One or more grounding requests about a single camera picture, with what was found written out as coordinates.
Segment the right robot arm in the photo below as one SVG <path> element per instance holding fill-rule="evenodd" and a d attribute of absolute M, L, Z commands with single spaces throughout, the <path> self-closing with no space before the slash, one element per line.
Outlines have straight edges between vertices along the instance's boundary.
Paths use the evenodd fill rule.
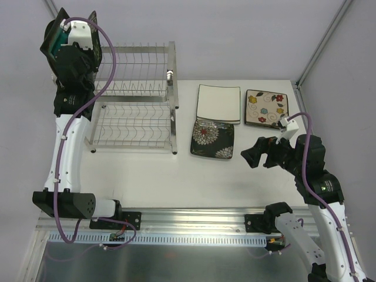
<path fill-rule="evenodd" d="M 267 156 L 265 168 L 279 166 L 294 176 L 297 191 L 311 212 L 321 246 L 303 229 L 286 202 L 266 206 L 263 214 L 245 215 L 247 231 L 279 232 L 297 252 L 308 271 L 308 281 L 368 281 L 357 260 L 348 231 L 344 195 L 339 180 L 325 170 L 325 147 L 317 136 L 300 135 L 296 145 L 276 137 L 260 137 L 241 152 L 251 168 Z"/>

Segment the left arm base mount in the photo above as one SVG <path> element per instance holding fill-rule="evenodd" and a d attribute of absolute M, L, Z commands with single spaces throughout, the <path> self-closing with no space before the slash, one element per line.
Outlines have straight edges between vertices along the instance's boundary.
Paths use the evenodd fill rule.
<path fill-rule="evenodd" d="M 122 211 L 122 220 L 130 223 L 138 231 L 142 222 L 142 212 Z"/>

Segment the dark square teal-centre plate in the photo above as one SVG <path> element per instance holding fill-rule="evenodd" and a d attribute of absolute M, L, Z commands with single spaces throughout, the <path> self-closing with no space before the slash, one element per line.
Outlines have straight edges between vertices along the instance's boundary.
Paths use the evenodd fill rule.
<path fill-rule="evenodd" d="M 55 60 L 55 54 L 62 44 L 68 42 L 68 35 L 60 27 L 61 22 L 69 18 L 64 8 L 61 8 L 56 18 L 48 23 L 40 51 L 46 56 L 48 61 Z"/>

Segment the round silver-rimmed cream plate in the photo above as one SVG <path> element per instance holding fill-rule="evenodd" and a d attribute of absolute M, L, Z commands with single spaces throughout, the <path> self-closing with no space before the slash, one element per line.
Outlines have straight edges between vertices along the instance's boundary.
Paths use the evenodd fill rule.
<path fill-rule="evenodd" d="M 43 42 L 40 47 L 40 51 L 45 55 L 48 64 L 52 70 L 52 73 L 57 76 L 56 69 L 55 69 L 55 60 L 54 60 L 54 52 L 53 48 L 56 43 L 56 25 L 55 20 L 50 21 L 48 25 L 46 26 Z"/>

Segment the cream floral square plate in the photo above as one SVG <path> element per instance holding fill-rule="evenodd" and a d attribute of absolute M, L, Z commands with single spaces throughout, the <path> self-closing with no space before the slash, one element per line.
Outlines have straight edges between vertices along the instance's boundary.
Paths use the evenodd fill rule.
<path fill-rule="evenodd" d="M 252 89 L 246 91 L 245 125 L 278 129 L 278 121 L 288 115 L 286 94 Z"/>

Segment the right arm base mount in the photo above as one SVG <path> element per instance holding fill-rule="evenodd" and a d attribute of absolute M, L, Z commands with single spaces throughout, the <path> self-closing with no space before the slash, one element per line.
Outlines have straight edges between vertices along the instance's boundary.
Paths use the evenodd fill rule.
<path fill-rule="evenodd" d="M 247 233 L 271 234 L 277 230 L 271 220 L 263 214 L 245 214 L 244 225 Z"/>

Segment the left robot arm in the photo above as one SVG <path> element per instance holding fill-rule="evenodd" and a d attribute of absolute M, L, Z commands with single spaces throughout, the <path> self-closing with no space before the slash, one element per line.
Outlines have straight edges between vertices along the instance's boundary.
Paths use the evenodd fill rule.
<path fill-rule="evenodd" d="M 97 94 L 93 92 L 92 82 L 89 89 L 58 85 L 54 102 L 56 139 L 51 171 L 44 189 L 33 193 L 32 202 L 50 217 L 79 220 L 103 217 L 109 228 L 116 229 L 123 223 L 120 203 L 80 191 L 80 162 L 93 107 L 116 72 L 116 50 L 112 44 L 109 51 L 112 55 L 111 73 Z"/>

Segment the black chrysanthemum square plate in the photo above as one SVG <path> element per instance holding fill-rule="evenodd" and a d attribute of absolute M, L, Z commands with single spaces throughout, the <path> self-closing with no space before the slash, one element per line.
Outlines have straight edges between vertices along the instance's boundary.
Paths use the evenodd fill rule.
<path fill-rule="evenodd" d="M 96 11 L 91 12 L 91 14 L 88 17 L 88 20 L 95 23 L 96 25 L 98 24 Z M 100 45 L 99 31 L 91 23 L 89 23 L 89 27 L 90 27 L 92 43 L 93 43 L 92 53 L 93 53 L 94 67 L 95 67 L 95 72 L 98 72 L 100 64 L 102 62 L 102 49 Z"/>

